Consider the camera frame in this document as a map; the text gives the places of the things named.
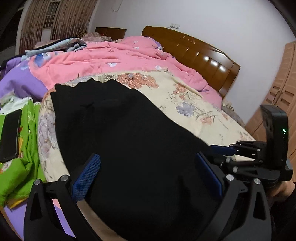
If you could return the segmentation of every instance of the green blanket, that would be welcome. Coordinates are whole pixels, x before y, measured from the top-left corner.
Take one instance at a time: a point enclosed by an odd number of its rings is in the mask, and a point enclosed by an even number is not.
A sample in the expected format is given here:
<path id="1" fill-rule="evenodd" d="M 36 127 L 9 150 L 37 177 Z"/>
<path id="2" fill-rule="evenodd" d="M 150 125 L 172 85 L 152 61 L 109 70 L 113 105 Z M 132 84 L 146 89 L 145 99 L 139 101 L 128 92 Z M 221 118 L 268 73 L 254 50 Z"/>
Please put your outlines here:
<path id="1" fill-rule="evenodd" d="M 36 135 L 40 103 L 34 104 L 29 97 L 13 97 L 0 111 L 0 136 L 5 116 L 18 109 L 22 110 L 19 156 L 0 164 L 0 206 L 6 202 L 10 208 L 28 198 L 35 179 L 39 178 L 45 182 L 39 165 Z"/>

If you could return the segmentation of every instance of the wooden headboard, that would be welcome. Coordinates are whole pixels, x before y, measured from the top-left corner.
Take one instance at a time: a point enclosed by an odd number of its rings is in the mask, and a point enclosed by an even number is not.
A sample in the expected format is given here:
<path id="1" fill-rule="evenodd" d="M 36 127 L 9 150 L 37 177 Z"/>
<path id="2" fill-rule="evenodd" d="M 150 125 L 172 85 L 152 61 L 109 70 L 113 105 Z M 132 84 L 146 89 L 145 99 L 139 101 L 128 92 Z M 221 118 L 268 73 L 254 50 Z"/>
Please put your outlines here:
<path id="1" fill-rule="evenodd" d="M 195 69 L 222 98 L 236 78 L 240 66 L 221 50 L 189 35 L 164 27 L 146 26 L 142 36 L 155 39 L 163 51 Z"/>

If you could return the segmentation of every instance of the pink blanket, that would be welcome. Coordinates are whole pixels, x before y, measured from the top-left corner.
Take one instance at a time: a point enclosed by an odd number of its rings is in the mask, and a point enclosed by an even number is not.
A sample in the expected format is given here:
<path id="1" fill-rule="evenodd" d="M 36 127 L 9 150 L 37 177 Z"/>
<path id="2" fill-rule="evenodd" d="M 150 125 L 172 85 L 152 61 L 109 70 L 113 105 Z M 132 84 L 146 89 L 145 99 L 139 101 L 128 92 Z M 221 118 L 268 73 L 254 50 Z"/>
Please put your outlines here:
<path id="1" fill-rule="evenodd" d="M 127 70 L 168 70 L 192 88 L 202 92 L 210 103 L 221 108 L 221 96 L 194 69 L 163 52 L 159 43 L 148 37 L 132 36 L 115 42 L 92 42 L 77 52 L 55 51 L 38 54 L 29 61 L 34 77 L 51 89 L 77 77 Z"/>

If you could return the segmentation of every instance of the metal screw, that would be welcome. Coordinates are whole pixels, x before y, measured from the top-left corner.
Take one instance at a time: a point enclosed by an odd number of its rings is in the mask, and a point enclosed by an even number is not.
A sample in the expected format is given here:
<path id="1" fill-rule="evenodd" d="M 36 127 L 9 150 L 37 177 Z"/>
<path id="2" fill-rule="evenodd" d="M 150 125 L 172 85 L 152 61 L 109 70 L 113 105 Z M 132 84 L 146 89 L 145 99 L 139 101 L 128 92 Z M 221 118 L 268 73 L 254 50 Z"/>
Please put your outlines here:
<path id="1" fill-rule="evenodd" d="M 34 185 L 39 185 L 40 184 L 40 179 L 36 179 L 35 181 L 34 181 Z"/>
<path id="2" fill-rule="evenodd" d="M 237 173 L 237 169 L 238 169 L 238 167 L 234 167 L 234 168 L 232 169 L 233 173 Z"/>
<path id="3" fill-rule="evenodd" d="M 258 178 L 254 179 L 254 183 L 256 183 L 257 185 L 259 185 L 261 183 L 261 181 Z"/>
<path id="4" fill-rule="evenodd" d="M 65 182 L 65 181 L 68 180 L 68 178 L 69 178 L 68 175 L 62 175 L 62 176 L 61 176 L 61 181 L 62 181 L 62 182 Z"/>
<path id="5" fill-rule="evenodd" d="M 228 181 L 233 181 L 233 180 L 234 180 L 234 176 L 232 176 L 231 174 L 227 174 L 227 175 L 226 175 L 226 179 L 227 179 Z"/>

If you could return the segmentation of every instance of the person's hand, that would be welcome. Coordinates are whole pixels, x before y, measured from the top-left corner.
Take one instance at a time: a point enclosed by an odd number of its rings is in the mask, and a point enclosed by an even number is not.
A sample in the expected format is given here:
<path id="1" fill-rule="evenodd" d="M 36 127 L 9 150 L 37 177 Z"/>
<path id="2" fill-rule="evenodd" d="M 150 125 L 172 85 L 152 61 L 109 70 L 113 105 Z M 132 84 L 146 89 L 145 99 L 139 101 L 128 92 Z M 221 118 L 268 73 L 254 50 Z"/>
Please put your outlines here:
<path id="1" fill-rule="evenodd" d="M 292 180 L 278 183 L 275 187 L 267 191 L 267 197 L 274 201 L 285 201 L 294 191 L 295 184 Z"/>

